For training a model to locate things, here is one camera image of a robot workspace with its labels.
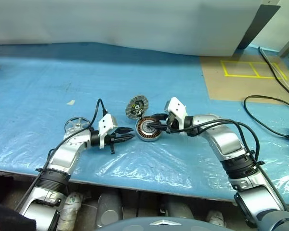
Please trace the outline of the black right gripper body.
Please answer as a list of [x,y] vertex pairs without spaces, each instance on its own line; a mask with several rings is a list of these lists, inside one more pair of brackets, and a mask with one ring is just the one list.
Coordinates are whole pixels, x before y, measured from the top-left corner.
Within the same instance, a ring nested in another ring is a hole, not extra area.
[[180,133],[180,125],[181,125],[181,119],[177,117],[174,113],[169,113],[168,118],[166,120],[167,130],[166,132],[168,134],[171,133]]

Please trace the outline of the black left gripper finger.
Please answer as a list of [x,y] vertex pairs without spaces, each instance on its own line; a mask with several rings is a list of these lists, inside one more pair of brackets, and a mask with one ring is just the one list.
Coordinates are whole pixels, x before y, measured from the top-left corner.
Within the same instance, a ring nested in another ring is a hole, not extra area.
[[132,131],[133,131],[133,129],[129,128],[129,127],[118,127],[115,130],[115,134],[125,135],[125,134],[128,134],[128,133],[132,132]]
[[114,138],[114,143],[120,143],[120,142],[125,142],[128,141],[130,139],[132,139],[134,137],[134,135],[122,135],[119,137],[115,137]]

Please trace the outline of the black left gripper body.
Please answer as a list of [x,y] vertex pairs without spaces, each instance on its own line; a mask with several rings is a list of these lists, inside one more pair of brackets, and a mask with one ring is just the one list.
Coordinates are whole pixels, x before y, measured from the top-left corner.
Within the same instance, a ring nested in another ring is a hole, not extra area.
[[105,145],[108,145],[110,147],[110,153],[115,154],[114,144],[116,139],[116,132],[112,132],[111,134],[107,134],[105,136]]

